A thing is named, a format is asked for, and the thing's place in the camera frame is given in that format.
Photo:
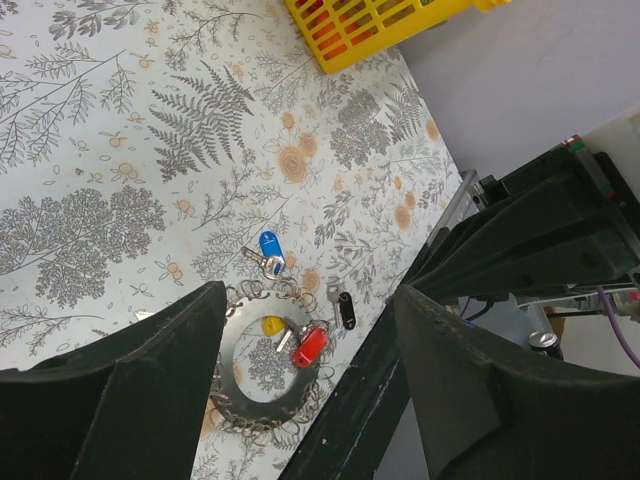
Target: orange flower print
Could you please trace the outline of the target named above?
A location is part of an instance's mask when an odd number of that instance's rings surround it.
[[[317,270],[310,268],[302,274],[302,286],[311,293],[316,293],[320,288],[322,278]]]
[[[296,258],[295,253],[289,250],[287,251],[287,253],[284,254],[284,257],[285,257],[285,262],[287,263],[287,268],[293,268],[296,266],[296,262],[298,261],[298,259]]]
[[[6,58],[7,60],[13,60],[16,57],[11,55],[11,47],[7,45],[0,45],[0,58]]]
[[[180,281],[180,279],[183,277],[180,265],[178,265],[176,262],[171,261],[171,255],[167,255],[166,263],[158,261],[156,261],[155,263],[158,267],[164,270],[164,273],[160,275],[160,278],[158,278],[158,280],[162,281],[167,277],[171,277],[173,279],[173,283],[184,287],[184,284]]]
[[[84,140],[78,140],[77,142],[73,138],[70,138],[69,140],[71,141],[71,143],[73,143],[77,147],[79,151],[81,152],[89,151],[89,145],[87,145],[87,142],[85,142]]]
[[[300,220],[300,223],[295,222],[295,224],[300,227],[300,235],[304,235],[306,232],[309,231],[309,225],[307,224],[307,222],[304,221],[304,217],[302,217],[302,220]]]
[[[282,114],[282,126],[287,130],[293,130],[293,127],[296,125],[296,119],[293,118],[293,115],[290,112],[285,112]]]
[[[210,398],[207,399],[207,406],[204,410],[204,418],[202,419],[202,427],[200,428],[200,440],[209,437],[215,431],[221,420],[222,415],[220,415],[220,412],[216,409],[213,401]]]
[[[316,110],[315,108],[313,108],[312,105],[309,105],[309,104],[305,105],[304,111],[307,113],[307,116],[309,118],[316,118]]]
[[[280,24],[280,12],[271,2],[267,3],[267,17],[273,18],[276,25]]]
[[[114,177],[111,179],[112,182],[117,182],[122,179],[122,183],[127,183],[131,180],[133,183],[145,183],[144,180],[140,180],[140,174],[138,171],[133,168],[130,163],[121,163],[118,165],[118,168],[112,168],[112,173],[115,173]]]
[[[178,209],[178,220],[182,220],[183,218],[191,217],[196,213],[196,209],[189,200],[179,200],[174,203],[175,207]]]
[[[257,176],[263,180],[271,180],[271,177],[273,177],[273,172],[273,167],[267,167],[265,170],[258,169]]]
[[[142,123],[144,118],[138,112],[133,112],[131,113],[131,115],[129,115],[129,118],[127,118],[127,120],[133,123]]]
[[[242,374],[242,367],[237,363],[233,363],[233,378],[238,385],[242,383],[244,375]]]
[[[344,190],[344,181],[342,180],[342,177],[340,175],[336,175],[336,177],[333,179],[333,189],[336,192],[341,192],[342,190]]]
[[[102,174],[101,173],[90,173],[91,178],[87,180],[87,183],[102,183]]]
[[[405,195],[404,204],[409,210],[413,210],[414,208],[416,208],[416,196],[413,194],[413,192],[409,192],[407,193],[407,195]]]
[[[398,205],[393,212],[393,218],[400,230],[408,230],[411,226],[411,213],[404,205]]]
[[[160,22],[153,22],[149,20],[147,25],[144,27],[145,30],[149,30],[150,33],[158,33],[158,25]]]
[[[433,118],[427,120],[427,135],[434,142],[440,138],[440,131],[438,130],[436,122],[433,121]]]
[[[318,142],[311,133],[300,135],[298,148],[306,157],[313,157],[318,151]]]
[[[307,163],[296,147],[283,147],[278,154],[278,166],[292,183],[303,183],[307,178]]]
[[[246,72],[244,71],[244,68],[242,68],[242,65],[239,65],[237,63],[231,67],[231,71],[233,72],[235,77],[240,81],[242,81],[242,79],[246,74]]]
[[[267,42],[273,42],[276,39],[276,36],[273,33],[267,30],[260,30],[260,31],[264,32],[264,38]]]
[[[109,145],[113,148],[120,148],[123,144],[123,140],[127,139],[127,137],[121,137],[120,132],[116,132],[116,133],[100,132],[100,135],[109,137]]]
[[[150,38],[149,40],[147,40],[147,43],[149,43],[149,46],[153,45],[154,47],[155,45],[155,40],[153,40],[153,38]],[[149,68],[151,66],[152,63],[155,62],[155,60],[151,60],[149,58],[149,54],[147,53],[146,55],[139,55],[137,53],[130,53],[129,55],[133,55],[134,57],[139,58],[140,60],[138,60],[138,65],[140,66],[140,68],[143,68],[144,70],[146,70],[147,68]]]

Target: table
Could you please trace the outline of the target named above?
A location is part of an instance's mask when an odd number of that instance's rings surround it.
[[[271,229],[314,316],[332,316],[329,282],[354,298],[327,399],[460,182],[399,52],[324,75],[273,0],[20,2],[0,17],[0,367],[255,276],[240,247]],[[282,393],[286,356],[257,324],[245,340],[240,386]],[[209,405],[192,478],[277,478],[311,424],[258,446],[222,423]]]

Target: white wall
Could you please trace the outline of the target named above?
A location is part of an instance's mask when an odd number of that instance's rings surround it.
[[[628,318],[620,318],[619,321],[627,342],[640,356],[640,324]],[[562,350],[570,363],[605,372],[640,376],[640,370],[624,353],[609,320],[604,316],[567,319]]]
[[[461,168],[503,175],[640,102],[640,1],[513,0],[401,45]]]

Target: red key tag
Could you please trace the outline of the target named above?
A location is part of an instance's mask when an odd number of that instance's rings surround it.
[[[293,354],[293,363],[298,368],[309,367],[329,344],[329,334],[324,328],[314,328]]]

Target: silver key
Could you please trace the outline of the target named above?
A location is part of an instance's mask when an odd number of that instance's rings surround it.
[[[340,328],[342,322],[342,316],[340,315],[340,307],[338,302],[340,301],[340,287],[337,285],[327,286],[327,298],[333,305],[333,316],[336,321],[336,327]]]
[[[249,260],[253,260],[256,262],[260,268],[262,269],[262,273],[269,280],[277,280],[280,274],[282,273],[284,267],[284,260],[277,256],[265,257],[264,255],[260,255],[258,252],[254,252],[250,248],[242,247],[240,249],[242,254],[247,257]]]
[[[280,353],[284,349],[284,346],[287,344],[287,342],[291,338],[291,335],[293,335],[293,330],[291,330],[290,328],[287,328],[287,331],[284,332],[284,337],[282,337],[282,340],[280,340],[280,343],[276,347],[276,352]]]

